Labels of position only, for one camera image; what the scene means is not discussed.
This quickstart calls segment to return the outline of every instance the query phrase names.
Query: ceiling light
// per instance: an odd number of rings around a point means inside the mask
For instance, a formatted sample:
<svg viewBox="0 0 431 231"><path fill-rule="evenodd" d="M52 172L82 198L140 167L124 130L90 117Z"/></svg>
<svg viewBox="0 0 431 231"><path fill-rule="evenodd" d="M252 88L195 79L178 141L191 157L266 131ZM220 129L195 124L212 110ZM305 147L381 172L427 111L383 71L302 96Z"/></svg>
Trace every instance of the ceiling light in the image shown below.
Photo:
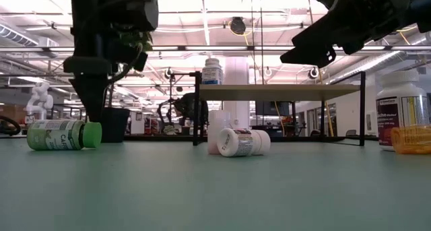
<svg viewBox="0 0 431 231"><path fill-rule="evenodd" d="M267 51L288 51L295 48L294 46L255 46L255 50L267 50Z"/></svg>
<svg viewBox="0 0 431 231"><path fill-rule="evenodd" d="M186 51L247 51L246 46L186 46Z"/></svg>
<svg viewBox="0 0 431 231"><path fill-rule="evenodd" d="M32 28L27 28L27 31L39 31L39 30L50 30L53 29L50 26L37 26L37 27L32 27Z"/></svg>
<svg viewBox="0 0 431 231"><path fill-rule="evenodd" d="M177 51L177 46L153 46L153 51Z"/></svg>
<svg viewBox="0 0 431 231"><path fill-rule="evenodd" d="M365 51L376 51L376 50L384 50L385 46L364 46L362 50Z"/></svg>
<svg viewBox="0 0 431 231"><path fill-rule="evenodd" d="M45 48L45 50L48 49L50 52L54 52L54 53L61 53L61 52L73 52L75 50L75 48L73 47L50 47L50 48Z"/></svg>
<svg viewBox="0 0 431 231"><path fill-rule="evenodd" d="M43 52L42 48L28 48L28 47L9 47L0 48L2 53L33 53L33 52Z"/></svg>
<svg viewBox="0 0 431 231"><path fill-rule="evenodd" d="M40 79L39 77L27 77L27 76L22 76L22 77L17 77L18 79L22 79L22 80L26 80L26 81L30 81L30 82L34 82L34 83L42 83L42 82L46 82L46 80L44 79Z"/></svg>
<svg viewBox="0 0 431 231"><path fill-rule="evenodd" d="M431 46L393 46L393 50L431 50Z"/></svg>
<svg viewBox="0 0 431 231"><path fill-rule="evenodd" d="M71 92L68 92L67 90L63 90L63 89L59 89L59 88L52 88L53 90L56 90L56 91L58 91L58 92L61 92L61 93L65 93L65 94L70 94Z"/></svg>
<svg viewBox="0 0 431 231"><path fill-rule="evenodd" d="M129 107L127 109L129 109L131 111L142 111L142 107Z"/></svg>

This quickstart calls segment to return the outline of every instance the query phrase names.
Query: black bin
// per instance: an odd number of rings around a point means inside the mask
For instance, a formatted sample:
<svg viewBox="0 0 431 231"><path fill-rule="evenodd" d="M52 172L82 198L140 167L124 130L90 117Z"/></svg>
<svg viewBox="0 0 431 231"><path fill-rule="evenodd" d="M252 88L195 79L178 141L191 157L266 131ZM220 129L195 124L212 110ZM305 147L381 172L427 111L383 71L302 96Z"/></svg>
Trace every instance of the black bin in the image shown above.
<svg viewBox="0 0 431 231"><path fill-rule="evenodd" d="M127 127L129 109L104 108L102 112L102 143L122 143Z"/></svg>

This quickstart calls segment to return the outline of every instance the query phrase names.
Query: table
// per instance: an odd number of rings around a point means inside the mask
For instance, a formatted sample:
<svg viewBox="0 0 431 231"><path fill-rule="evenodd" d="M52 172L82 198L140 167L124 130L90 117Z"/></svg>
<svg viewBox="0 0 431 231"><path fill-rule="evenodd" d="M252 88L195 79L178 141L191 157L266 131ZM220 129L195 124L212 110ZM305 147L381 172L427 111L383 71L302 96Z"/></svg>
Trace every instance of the table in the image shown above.
<svg viewBox="0 0 431 231"><path fill-rule="evenodd" d="M359 90L355 85L201 85L200 97L205 100L321 101Z"/></svg>
<svg viewBox="0 0 431 231"><path fill-rule="evenodd" d="M431 230L431 156L333 143L33 152L0 139L0 230Z"/></svg>

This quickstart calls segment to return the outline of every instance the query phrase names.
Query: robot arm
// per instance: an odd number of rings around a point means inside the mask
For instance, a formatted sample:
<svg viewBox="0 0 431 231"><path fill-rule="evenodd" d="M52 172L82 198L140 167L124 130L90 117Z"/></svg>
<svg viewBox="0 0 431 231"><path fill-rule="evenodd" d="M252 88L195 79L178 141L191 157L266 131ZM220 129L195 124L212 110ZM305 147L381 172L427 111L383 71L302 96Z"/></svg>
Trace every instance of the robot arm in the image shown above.
<svg viewBox="0 0 431 231"><path fill-rule="evenodd" d="M319 21L293 37L296 48L281 56L282 63L325 67L336 58L334 45L348 55L370 40L417 23L431 30L431 0L318 0L328 9Z"/></svg>
<svg viewBox="0 0 431 231"><path fill-rule="evenodd" d="M125 42L124 34L146 35L158 26L158 0L71 0L75 52L64 62L91 121L101 120L106 88L142 71L147 60L142 45ZM127 66L121 73L119 63Z"/></svg>

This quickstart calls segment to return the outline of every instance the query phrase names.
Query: white bottle cap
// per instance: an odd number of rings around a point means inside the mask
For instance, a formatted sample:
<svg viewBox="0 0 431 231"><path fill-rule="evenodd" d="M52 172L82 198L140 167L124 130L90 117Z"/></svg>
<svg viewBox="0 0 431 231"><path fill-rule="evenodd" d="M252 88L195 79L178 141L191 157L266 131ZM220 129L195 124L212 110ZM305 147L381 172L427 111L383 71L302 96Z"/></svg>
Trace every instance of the white bottle cap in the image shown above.
<svg viewBox="0 0 431 231"><path fill-rule="evenodd" d="M271 148L271 138L269 137L268 133L262 130L254 130L254 132L259 134L259 137L261 139L261 148L259 151L253 153L253 155L264 155L269 152L269 149Z"/></svg>
<svg viewBox="0 0 431 231"><path fill-rule="evenodd" d="M383 87L391 84L417 81L419 81L419 73L415 69L388 73L387 75L382 76L380 79Z"/></svg>
<svg viewBox="0 0 431 231"><path fill-rule="evenodd" d="M205 61L205 66L211 65L211 64L219 64L220 60L218 59L207 59Z"/></svg>

